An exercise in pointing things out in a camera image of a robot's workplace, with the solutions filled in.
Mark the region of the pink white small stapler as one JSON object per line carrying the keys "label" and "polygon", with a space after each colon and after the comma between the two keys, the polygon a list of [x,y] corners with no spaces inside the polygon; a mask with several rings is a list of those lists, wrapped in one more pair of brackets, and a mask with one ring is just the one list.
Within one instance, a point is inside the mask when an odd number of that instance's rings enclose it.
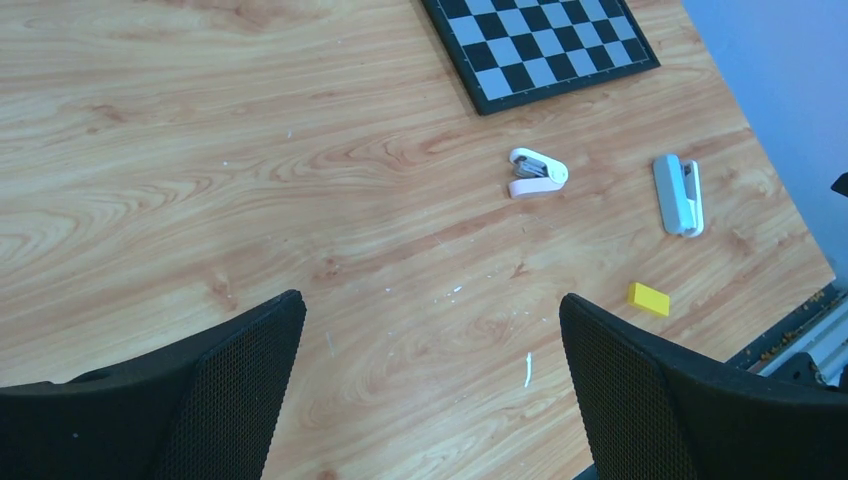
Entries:
{"label": "pink white small stapler", "polygon": [[512,199],[553,194],[562,190],[569,180],[569,170],[564,163],[534,150],[513,149],[509,161],[517,177],[508,185]]}

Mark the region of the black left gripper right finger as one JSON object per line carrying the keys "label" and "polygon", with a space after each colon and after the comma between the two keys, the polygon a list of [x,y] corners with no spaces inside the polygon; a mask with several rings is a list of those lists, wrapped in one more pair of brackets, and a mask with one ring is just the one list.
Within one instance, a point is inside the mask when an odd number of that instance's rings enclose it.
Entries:
{"label": "black left gripper right finger", "polygon": [[806,353],[758,375],[577,295],[559,318],[601,479],[843,479],[847,389]]}

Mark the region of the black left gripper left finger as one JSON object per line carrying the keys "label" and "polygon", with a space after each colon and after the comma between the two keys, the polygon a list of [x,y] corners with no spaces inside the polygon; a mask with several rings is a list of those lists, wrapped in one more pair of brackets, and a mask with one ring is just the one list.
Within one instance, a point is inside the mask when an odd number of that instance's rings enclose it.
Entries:
{"label": "black left gripper left finger", "polygon": [[65,383],[1,391],[5,479],[258,479],[306,320],[296,290]]}

